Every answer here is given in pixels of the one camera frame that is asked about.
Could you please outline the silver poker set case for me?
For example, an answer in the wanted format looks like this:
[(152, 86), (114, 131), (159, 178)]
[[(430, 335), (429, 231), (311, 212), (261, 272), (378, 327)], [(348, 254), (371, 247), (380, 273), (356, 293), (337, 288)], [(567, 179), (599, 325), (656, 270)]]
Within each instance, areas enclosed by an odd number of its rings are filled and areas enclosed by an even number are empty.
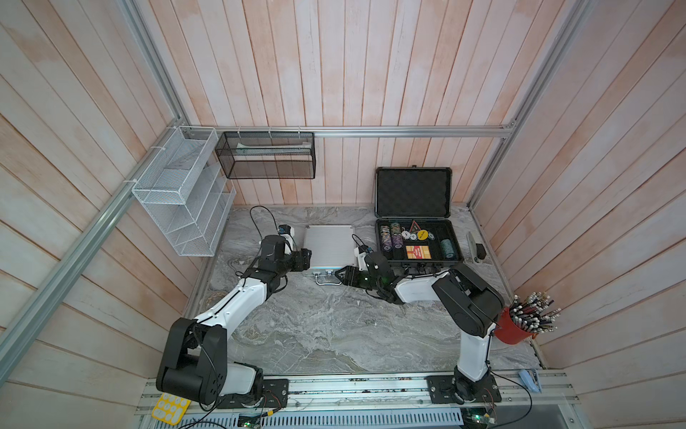
[(346, 266), (354, 266), (355, 232), (352, 225), (308, 225), (304, 247), (312, 251), (310, 268), (305, 274), (320, 286), (339, 286), (335, 273)]

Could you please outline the black poker set case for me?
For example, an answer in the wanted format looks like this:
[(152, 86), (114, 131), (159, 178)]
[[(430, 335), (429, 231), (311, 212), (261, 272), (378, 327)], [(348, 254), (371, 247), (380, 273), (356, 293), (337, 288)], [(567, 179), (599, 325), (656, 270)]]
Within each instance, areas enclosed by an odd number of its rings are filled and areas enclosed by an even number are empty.
[[(379, 167), (374, 178), (375, 233), (380, 253), (392, 266), (404, 269), (439, 270), (464, 260), (451, 215), (452, 170), (448, 167)], [(391, 223), (400, 223), (403, 247), (393, 248)], [(429, 238), (420, 241), (417, 233), (427, 230)], [(444, 259), (441, 241), (450, 239), (457, 255)], [(429, 260), (410, 260), (406, 246), (430, 247)]]

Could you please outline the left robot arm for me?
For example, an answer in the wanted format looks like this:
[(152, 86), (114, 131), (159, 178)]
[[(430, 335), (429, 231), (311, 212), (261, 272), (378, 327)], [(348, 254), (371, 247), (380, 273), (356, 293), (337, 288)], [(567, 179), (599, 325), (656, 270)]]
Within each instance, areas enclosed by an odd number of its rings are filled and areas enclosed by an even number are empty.
[(228, 358), (228, 341), (250, 313), (288, 284), (287, 274), (310, 268), (312, 251), (289, 235), (268, 235), (238, 284), (193, 318), (177, 319), (167, 337), (156, 388), (202, 406), (253, 407), (264, 403), (264, 372)]

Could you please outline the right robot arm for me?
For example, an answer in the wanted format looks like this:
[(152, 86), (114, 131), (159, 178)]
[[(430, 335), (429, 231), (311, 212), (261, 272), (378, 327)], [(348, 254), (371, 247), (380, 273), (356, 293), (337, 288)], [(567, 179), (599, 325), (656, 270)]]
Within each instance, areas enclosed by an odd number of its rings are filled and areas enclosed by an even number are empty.
[(334, 273), (336, 278), (391, 304), (438, 301), (460, 330), (460, 351), (453, 375), (427, 378), (432, 402), (501, 402), (489, 365), (492, 333), (505, 307), (499, 292), (463, 263), (436, 273), (400, 275), (380, 252), (362, 258), (360, 268), (341, 268)]

